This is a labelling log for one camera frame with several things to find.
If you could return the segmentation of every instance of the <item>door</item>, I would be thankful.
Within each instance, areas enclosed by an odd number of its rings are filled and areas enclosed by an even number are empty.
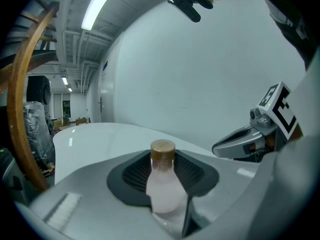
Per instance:
[[[119,61],[122,33],[109,49],[100,68],[98,107],[102,123],[115,123],[114,99],[116,91],[116,71]]]

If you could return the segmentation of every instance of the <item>plastic-wrapped object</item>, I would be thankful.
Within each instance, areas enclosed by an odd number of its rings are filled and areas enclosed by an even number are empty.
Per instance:
[[[44,105],[37,101],[23,103],[26,136],[40,169],[48,169],[48,164],[56,162],[55,146],[49,134]]]

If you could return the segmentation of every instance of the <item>bottle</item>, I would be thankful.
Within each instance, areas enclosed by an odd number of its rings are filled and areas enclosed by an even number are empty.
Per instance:
[[[187,193],[174,171],[176,145],[165,139],[151,143],[151,174],[146,183],[152,211],[164,214],[177,209]]]

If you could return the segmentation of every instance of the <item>wooden bottle cap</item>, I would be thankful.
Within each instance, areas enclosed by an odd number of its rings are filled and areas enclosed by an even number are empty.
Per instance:
[[[151,158],[157,161],[173,160],[176,154],[176,145],[167,139],[158,139],[151,143]]]

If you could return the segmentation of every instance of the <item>ceiling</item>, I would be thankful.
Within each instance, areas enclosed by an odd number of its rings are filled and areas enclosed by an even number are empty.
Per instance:
[[[81,29],[87,7],[91,0],[44,0],[59,1],[57,18],[52,20],[56,32],[55,47],[58,61],[50,61],[32,70],[27,76],[44,75],[51,81],[52,93],[86,93],[91,76],[113,41],[146,8],[164,0],[108,0],[101,9],[91,31]],[[66,77],[69,85],[64,85]]]

